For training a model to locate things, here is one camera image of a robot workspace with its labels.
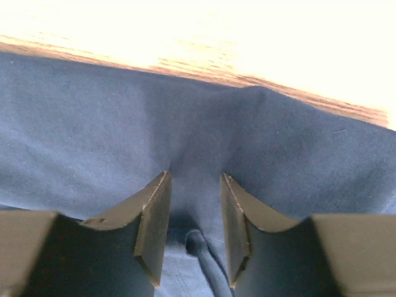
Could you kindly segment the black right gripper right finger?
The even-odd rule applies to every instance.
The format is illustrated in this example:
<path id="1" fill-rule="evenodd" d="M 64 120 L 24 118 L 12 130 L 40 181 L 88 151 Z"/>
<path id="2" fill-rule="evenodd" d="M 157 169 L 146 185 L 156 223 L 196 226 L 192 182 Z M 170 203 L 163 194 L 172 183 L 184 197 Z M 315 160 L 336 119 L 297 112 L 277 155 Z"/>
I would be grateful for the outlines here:
<path id="1" fill-rule="evenodd" d="M 236 296 L 394 296 L 395 217 L 295 220 L 220 177 L 230 287 Z"/>

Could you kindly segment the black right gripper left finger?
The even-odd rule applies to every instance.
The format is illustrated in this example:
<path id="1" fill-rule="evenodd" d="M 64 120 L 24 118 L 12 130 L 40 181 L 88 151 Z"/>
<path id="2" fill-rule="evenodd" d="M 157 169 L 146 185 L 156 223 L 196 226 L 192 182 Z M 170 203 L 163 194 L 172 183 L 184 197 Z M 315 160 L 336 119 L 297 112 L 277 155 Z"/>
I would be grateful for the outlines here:
<path id="1" fill-rule="evenodd" d="M 107 211 L 1 212 L 2 296 L 153 296 L 160 284 L 171 175 Z"/>

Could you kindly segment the navy blue t shirt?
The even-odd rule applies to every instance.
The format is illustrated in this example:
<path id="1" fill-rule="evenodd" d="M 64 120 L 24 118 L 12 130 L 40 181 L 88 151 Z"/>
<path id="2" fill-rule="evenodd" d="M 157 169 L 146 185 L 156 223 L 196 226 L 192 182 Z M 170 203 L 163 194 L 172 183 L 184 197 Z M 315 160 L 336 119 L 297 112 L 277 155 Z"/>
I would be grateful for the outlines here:
<path id="1" fill-rule="evenodd" d="M 281 213 L 395 213 L 395 132 L 264 87 L 1 54 L 1 208 L 80 220 L 172 175 L 158 296 L 231 296 L 219 177 Z"/>

